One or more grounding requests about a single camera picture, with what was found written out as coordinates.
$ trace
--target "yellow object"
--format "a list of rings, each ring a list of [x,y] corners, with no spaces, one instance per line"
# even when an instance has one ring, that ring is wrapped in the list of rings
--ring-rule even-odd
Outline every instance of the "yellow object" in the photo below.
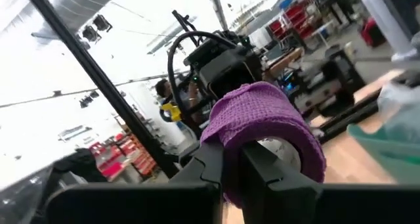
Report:
[[[173,122],[181,121],[181,111],[178,106],[174,106],[171,103],[162,105],[162,110],[169,111],[171,113],[171,119]]]

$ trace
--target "purple cloth wrap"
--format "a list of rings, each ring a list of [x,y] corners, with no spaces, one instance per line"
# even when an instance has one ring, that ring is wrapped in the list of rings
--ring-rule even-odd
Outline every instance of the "purple cloth wrap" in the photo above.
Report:
[[[321,146],[286,95],[266,82],[245,84],[214,105],[200,139],[223,143],[227,173],[222,185],[225,196],[239,208],[238,149],[248,141],[267,137],[291,143],[301,157],[301,173],[314,181],[324,181],[326,159]]]

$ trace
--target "green container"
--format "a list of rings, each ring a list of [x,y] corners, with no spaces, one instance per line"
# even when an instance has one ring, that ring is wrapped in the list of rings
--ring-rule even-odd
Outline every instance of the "green container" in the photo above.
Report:
[[[382,127],[376,133],[367,134],[358,125],[348,125],[347,132],[401,184],[420,184],[420,145],[387,138]]]

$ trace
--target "black pole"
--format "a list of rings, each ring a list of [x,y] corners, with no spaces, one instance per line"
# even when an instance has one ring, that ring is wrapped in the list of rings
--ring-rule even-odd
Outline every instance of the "black pole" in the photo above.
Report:
[[[115,85],[112,84],[92,56],[82,47],[75,36],[70,33],[69,29],[57,15],[49,1],[30,1],[38,9],[45,21],[47,21],[50,27],[56,32],[67,48],[73,53],[74,57],[92,79],[94,84],[104,94],[106,99],[108,99],[115,111],[123,118],[133,134],[150,153],[162,171],[165,172],[166,176],[172,178],[179,171],[178,168],[174,163],[166,159],[164,153],[159,149],[160,144],[137,118],[136,114],[131,110],[124,98],[119,94]]]
[[[182,29],[185,32],[189,32],[190,30],[188,29],[188,27],[185,24],[185,20],[184,17],[182,17],[177,11],[172,11],[173,16],[175,16],[175,18],[178,20],[179,24],[181,25]],[[198,41],[194,36],[190,36],[191,41],[194,43],[194,45],[196,47],[198,47]]]

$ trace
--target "plastic bag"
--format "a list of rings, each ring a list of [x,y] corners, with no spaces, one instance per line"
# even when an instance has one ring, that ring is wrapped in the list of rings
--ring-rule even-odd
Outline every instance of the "plastic bag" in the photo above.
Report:
[[[420,87],[388,83],[377,102],[387,138],[420,145]]]
[[[0,224],[27,224],[37,210],[52,166],[0,191]]]

